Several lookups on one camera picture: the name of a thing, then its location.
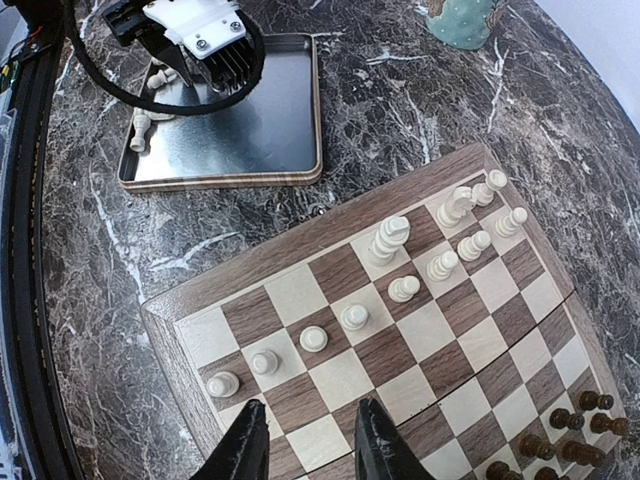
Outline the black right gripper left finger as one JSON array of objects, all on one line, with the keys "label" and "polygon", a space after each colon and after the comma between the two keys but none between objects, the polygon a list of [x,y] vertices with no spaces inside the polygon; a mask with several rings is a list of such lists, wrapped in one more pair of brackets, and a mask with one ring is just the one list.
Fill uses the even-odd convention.
[{"label": "black right gripper left finger", "polygon": [[256,480],[269,477],[270,434],[266,406],[249,400],[191,480]]}]

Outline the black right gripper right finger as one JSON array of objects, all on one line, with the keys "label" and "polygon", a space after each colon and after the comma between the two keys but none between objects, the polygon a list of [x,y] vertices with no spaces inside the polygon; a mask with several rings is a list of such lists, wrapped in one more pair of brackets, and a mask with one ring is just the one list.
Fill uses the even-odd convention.
[{"label": "black right gripper right finger", "polygon": [[354,462],[357,479],[434,480],[374,398],[358,404]]}]

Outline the white chess pawn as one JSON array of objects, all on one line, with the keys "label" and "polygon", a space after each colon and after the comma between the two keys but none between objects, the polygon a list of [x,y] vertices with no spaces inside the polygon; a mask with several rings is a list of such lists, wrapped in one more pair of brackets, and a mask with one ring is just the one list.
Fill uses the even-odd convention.
[{"label": "white chess pawn", "polygon": [[458,264],[458,255],[453,251],[445,251],[427,263],[426,275],[432,282],[445,281]]},{"label": "white chess pawn", "polygon": [[358,331],[369,320],[368,309],[361,304],[353,304],[345,308],[340,314],[340,323],[346,331]]},{"label": "white chess pawn", "polygon": [[414,275],[394,279],[388,286],[389,298],[396,303],[410,301],[420,290],[420,280]]},{"label": "white chess pawn", "polygon": [[240,380],[233,372],[220,371],[207,380],[205,387],[213,398],[229,398],[239,390]]}]

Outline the wooden chessboard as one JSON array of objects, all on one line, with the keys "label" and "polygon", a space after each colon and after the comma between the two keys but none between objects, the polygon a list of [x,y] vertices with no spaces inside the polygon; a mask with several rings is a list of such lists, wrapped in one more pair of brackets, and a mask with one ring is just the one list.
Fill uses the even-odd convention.
[{"label": "wooden chessboard", "polygon": [[[593,323],[554,249],[515,187],[454,227],[436,218],[460,186],[473,187],[499,164],[482,144],[345,203],[146,302],[142,315],[186,423],[209,455],[243,406],[266,406],[273,479],[354,477],[359,401],[378,400],[422,465],[438,479],[481,479],[504,454],[510,423],[524,427],[572,388],[615,399],[625,417]],[[528,212],[519,232],[502,238],[494,223],[516,207]],[[366,252],[390,216],[410,222],[407,242],[382,267]],[[457,254],[484,230],[491,245],[432,282],[426,265]],[[406,303],[387,293],[414,275]],[[346,331],[341,312],[361,304],[367,324]],[[300,333],[322,327],[318,353]],[[274,351],[278,370],[258,376],[250,357]],[[206,382],[233,372],[240,388],[213,398]]]}]

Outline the white chess queen piece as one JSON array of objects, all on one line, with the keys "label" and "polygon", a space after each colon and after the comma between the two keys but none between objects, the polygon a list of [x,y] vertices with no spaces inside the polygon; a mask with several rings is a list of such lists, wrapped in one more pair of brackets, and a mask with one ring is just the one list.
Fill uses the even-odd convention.
[{"label": "white chess queen piece", "polygon": [[405,216],[393,215],[385,218],[369,244],[367,261],[376,267],[390,263],[409,239],[410,229],[410,222]]}]

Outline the white chess knight piece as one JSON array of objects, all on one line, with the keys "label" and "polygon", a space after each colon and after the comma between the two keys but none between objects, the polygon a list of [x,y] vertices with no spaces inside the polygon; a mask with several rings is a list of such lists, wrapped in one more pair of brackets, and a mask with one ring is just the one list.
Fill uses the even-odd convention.
[{"label": "white chess knight piece", "polygon": [[456,226],[476,205],[471,187],[456,187],[438,208],[436,218],[447,228]]}]

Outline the white chess rook piece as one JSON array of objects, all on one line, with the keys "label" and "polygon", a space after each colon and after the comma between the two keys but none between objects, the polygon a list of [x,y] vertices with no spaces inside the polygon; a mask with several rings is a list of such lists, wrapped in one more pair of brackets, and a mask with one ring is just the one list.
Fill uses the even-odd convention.
[{"label": "white chess rook piece", "polygon": [[483,182],[472,187],[472,193],[477,206],[488,206],[494,199],[495,193],[506,186],[508,178],[498,169],[489,171]]}]

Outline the silver metal tray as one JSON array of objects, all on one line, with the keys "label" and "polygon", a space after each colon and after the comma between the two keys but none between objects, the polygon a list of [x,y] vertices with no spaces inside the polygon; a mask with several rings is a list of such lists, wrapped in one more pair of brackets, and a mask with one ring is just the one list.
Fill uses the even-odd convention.
[{"label": "silver metal tray", "polygon": [[319,68],[309,34],[274,34],[262,79],[209,115],[132,119],[118,180],[129,192],[306,186],[323,170]]}]

